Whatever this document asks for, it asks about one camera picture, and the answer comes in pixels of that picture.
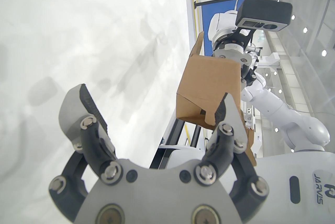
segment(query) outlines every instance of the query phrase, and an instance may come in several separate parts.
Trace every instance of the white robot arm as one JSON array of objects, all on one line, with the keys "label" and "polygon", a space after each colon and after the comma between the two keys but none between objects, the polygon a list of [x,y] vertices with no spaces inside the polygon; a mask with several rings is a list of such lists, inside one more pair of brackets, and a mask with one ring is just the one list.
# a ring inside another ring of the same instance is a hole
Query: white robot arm
[{"label": "white robot arm", "polygon": [[[245,44],[228,40],[238,27],[235,25],[237,11],[215,14],[210,22],[208,38],[212,41],[213,56],[235,60],[248,69],[252,58],[245,53]],[[246,36],[248,31],[242,29],[240,34]],[[299,114],[279,97],[265,89],[266,82],[257,72],[252,71],[246,81],[241,77],[241,99],[250,102],[267,119],[278,127],[286,144],[295,151],[320,150],[330,141],[327,128],[318,119]]]}]

